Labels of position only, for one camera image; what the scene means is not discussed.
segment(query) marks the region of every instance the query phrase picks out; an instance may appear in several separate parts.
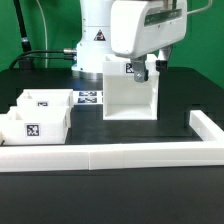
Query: white box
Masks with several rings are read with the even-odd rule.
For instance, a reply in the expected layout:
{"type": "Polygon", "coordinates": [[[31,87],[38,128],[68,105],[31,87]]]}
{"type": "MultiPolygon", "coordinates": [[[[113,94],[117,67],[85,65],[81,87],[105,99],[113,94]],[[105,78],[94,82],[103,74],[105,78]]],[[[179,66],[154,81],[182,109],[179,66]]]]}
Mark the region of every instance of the white box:
{"type": "Polygon", "coordinates": [[[4,145],[64,144],[69,107],[11,107],[2,121],[4,145]]]}
{"type": "Polygon", "coordinates": [[[104,120],[156,120],[159,72],[157,58],[147,55],[149,80],[134,81],[129,59],[106,55],[103,62],[103,119],[104,120]]]}
{"type": "Polygon", "coordinates": [[[25,89],[17,99],[18,107],[69,106],[72,108],[72,89],[25,89]]]}

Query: cable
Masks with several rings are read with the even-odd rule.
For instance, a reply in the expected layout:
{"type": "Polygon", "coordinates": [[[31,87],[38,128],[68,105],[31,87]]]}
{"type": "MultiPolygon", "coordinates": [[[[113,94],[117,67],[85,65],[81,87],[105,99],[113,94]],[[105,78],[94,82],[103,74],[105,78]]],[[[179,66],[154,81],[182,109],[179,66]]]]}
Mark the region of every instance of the cable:
{"type": "MultiPolygon", "coordinates": [[[[39,2],[39,0],[36,0],[37,5],[39,6],[40,9],[40,13],[43,19],[43,24],[44,24],[44,35],[45,35],[45,50],[48,50],[48,34],[47,34],[47,25],[46,25],[46,19],[45,19],[45,15],[44,15],[44,11],[42,9],[42,6],[39,2]]],[[[46,59],[45,61],[45,68],[48,68],[48,59],[46,59]]]]}
{"type": "Polygon", "coordinates": [[[17,57],[10,65],[9,69],[13,69],[15,64],[21,59],[63,59],[63,60],[74,60],[73,56],[64,56],[64,57],[42,57],[42,56],[21,56],[17,57]]]}
{"type": "Polygon", "coordinates": [[[20,54],[18,57],[22,57],[22,56],[26,56],[26,55],[29,55],[29,54],[43,54],[43,53],[58,53],[58,54],[63,54],[64,53],[64,50],[33,50],[33,51],[27,51],[27,52],[24,52],[22,54],[20,54]]]}
{"type": "Polygon", "coordinates": [[[208,4],[205,7],[200,8],[200,9],[196,9],[196,10],[193,10],[193,11],[189,11],[189,12],[187,12],[187,15],[192,15],[192,14],[204,12],[207,9],[209,9],[212,6],[212,4],[213,4],[213,0],[208,0],[208,4]]]}

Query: black tabletop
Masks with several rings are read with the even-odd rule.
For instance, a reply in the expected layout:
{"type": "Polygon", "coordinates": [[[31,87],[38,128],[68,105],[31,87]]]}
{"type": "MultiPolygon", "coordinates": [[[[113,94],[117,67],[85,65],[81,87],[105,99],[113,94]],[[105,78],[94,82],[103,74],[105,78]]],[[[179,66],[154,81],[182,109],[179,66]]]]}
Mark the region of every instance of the black tabletop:
{"type": "MultiPolygon", "coordinates": [[[[69,69],[0,73],[0,113],[23,89],[102,90],[69,69]]],[[[160,75],[157,121],[103,121],[102,105],[75,106],[66,144],[196,141],[189,112],[224,128],[224,91],[188,68],[160,75]]],[[[176,167],[0,174],[0,223],[223,223],[224,168],[176,167]]]]}

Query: black-and-white tag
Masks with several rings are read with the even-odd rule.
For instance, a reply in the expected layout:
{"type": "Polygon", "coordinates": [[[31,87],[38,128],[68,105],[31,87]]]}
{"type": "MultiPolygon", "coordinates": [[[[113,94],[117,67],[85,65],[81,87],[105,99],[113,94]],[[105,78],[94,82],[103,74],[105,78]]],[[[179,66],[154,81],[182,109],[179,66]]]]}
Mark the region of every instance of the black-and-white tag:
{"type": "Polygon", "coordinates": [[[131,63],[126,63],[126,73],[127,73],[127,74],[134,73],[134,69],[133,69],[131,63]]]}
{"type": "Polygon", "coordinates": [[[39,124],[25,124],[26,137],[39,137],[40,125],[39,124]]]}
{"type": "Polygon", "coordinates": [[[47,101],[39,101],[39,102],[37,102],[37,106],[38,107],[48,107],[49,104],[47,101]]]}
{"type": "Polygon", "coordinates": [[[97,103],[97,98],[79,98],[78,99],[78,103],[82,103],[82,104],[93,104],[93,103],[97,103]]]}
{"type": "Polygon", "coordinates": [[[79,92],[79,96],[82,97],[82,96],[86,96],[86,97],[89,97],[89,96],[97,96],[97,92],[96,91],[81,91],[79,92]]]}

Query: green wall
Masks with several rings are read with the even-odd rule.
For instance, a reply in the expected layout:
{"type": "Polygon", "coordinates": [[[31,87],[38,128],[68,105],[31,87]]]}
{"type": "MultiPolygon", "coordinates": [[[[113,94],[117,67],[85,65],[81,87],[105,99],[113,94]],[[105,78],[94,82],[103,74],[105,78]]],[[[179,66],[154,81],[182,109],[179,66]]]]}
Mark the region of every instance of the green wall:
{"type": "MultiPolygon", "coordinates": [[[[189,9],[208,0],[188,0],[189,9]]],[[[33,49],[44,49],[44,29],[35,0],[20,0],[28,37],[33,49]]],[[[49,49],[73,47],[81,38],[79,0],[40,0],[45,12],[49,49]]],[[[0,0],[0,71],[21,52],[20,34],[13,0],[0,0]]],[[[189,16],[186,38],[175,44],[170,66],[191,67],[224,87],[224,1],[214,0],[213,7],[189,16]]],[[[38,61],[38,67],[44,61],[38,61]]],[[[70,61],[50,62],[50,67],[70,67],[70,61]]]]}

